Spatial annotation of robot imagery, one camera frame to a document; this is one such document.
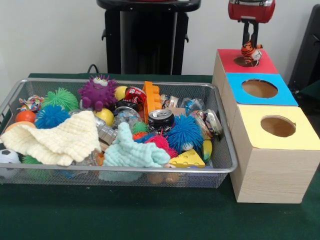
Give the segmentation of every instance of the green tablecloth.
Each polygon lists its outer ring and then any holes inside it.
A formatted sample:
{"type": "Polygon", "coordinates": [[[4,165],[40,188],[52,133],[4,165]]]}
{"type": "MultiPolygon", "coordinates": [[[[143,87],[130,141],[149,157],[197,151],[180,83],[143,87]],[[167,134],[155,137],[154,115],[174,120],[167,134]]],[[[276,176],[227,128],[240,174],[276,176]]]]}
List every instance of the green tablecloth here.
{"type": "MultiPolygon", "coordinates": [[[[211,76],[128,78],[211,82],[211,76]]],[[[0,185],[0,239],[318,240],[320,174],[294,205],[236,203],[229,176],[218,189],[0,185]]]]}

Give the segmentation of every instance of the stacked wooden boxes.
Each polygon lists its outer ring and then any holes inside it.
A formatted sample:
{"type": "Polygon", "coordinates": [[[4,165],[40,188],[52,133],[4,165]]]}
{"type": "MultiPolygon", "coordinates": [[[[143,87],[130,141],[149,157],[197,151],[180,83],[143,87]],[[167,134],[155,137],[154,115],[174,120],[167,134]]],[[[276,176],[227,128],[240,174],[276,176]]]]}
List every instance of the stacked wooden boxes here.
{"type": "Polygon", "coordinates": [[[259,65],[217,51],[217,86],[238,156],[231,173],[241,203],[301,203],[320,162],[320,139],[265,51],[259,65]]]}

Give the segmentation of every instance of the soccer ball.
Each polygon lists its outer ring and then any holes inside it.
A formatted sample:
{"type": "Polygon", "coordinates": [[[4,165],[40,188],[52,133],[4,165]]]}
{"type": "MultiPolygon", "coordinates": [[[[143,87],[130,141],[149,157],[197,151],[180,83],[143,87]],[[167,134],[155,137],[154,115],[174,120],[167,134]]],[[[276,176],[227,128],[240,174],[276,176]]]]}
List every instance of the soccer ball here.
{"type": "MultiPolygon", "coordinates": [[[[20,164],[19,156],[15,151],[4,149],[0,150],[0,164],[20,164]]],[[[0,167],[0,178],[5,179],[13,178],[17,172],[18,168],[5,168],[0,167]]]]}

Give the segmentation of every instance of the purple monster toy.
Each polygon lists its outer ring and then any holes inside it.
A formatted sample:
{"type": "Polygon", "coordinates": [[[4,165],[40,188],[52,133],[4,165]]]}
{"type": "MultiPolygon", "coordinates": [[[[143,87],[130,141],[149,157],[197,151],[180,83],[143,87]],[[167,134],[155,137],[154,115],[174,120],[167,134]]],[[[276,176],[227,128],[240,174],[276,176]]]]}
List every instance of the purple monster toy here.
{"type": "Polygon", "coordinates": [[[82,106],[87,109],[93,107],[94,110],[100,112],[104,106],[109,107],[117,102],[115,97],[117,81],[109,80],[104,75],[91,76],[86,84],[78,89],[81,94],[82,106]]]}

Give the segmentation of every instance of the green spiky ball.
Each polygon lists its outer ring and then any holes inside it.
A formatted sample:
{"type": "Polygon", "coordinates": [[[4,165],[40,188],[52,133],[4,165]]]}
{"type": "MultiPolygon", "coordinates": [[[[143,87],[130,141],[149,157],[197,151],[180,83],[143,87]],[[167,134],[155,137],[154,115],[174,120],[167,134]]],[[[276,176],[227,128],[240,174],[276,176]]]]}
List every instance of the green spiky ball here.
{"type": "Polygon", "coordinates": [[[79,108],[76,96],[62,87],[59,87],[58,90],[55,90],[55,92],[49,91],[47,93],[47,96],[44,98],[41,107],[44,108],[48,105],[59,105],[63,107],[67,112],[79,108]]]}
{"type": "Polygon", "coordinates": [[[132,127],[132,134],[137,134],[137,133],[149,133],[149,129],[147,124],[145,124],[142,121],[137,121],[133,127],[132,127]]]}
{"type": "MultiPolygon", "coordinates": [[[[37,159],[30,155],[26,155],[22,158],[23,164],[42,164],[37,159]]],[[[51,177],[51,171],[47,169],[25,169],[30,177],[39,181],[46,181],[51,177]]]]}

